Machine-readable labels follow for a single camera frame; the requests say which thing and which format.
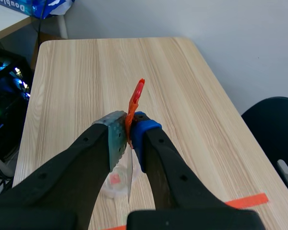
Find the wooden table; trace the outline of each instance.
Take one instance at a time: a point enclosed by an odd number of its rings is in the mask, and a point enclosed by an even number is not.
[[[0,39],[31,23],[33,18],[0,5]]]
[[[93,121],[126,111],[140,78],[146,84],[138,110],[162,124],[205,186],[224,202],[266,193],[270,201],[253,209],[268,229],[288,230],[287,188],[186,38],[43,43],[14,185],[68,148]],[[141,174],[129,205],[127,197],[99,194],[90,228],[120,226],[130,211],[153,207],[148,179]]]

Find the chair backrest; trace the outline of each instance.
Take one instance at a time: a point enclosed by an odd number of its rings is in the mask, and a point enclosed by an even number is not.
[[[277,165],[282,159],[288,166],[288,98],[265,99],[246,111],[242,118],[288,187],[288,179]]]

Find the orange tape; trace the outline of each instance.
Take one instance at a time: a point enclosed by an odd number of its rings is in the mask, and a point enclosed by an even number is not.
[[[111,228],[111,229],[104,229],[104,230],[126,230],[126,225],[119,226],[119,227],[116,227],[116,228]]]
[[[235,208],[247,208],[247,207],[254,207],[257,205],[265,204],[269,201],[268,197],[265,193],[260,193],[257,195],[251,195],[244,198],[231,200],[228,202],[225,202],[225,204],[235,207]],[[116,228],[111,228],[107,230],[126,230],[126,226],[119,226]]]

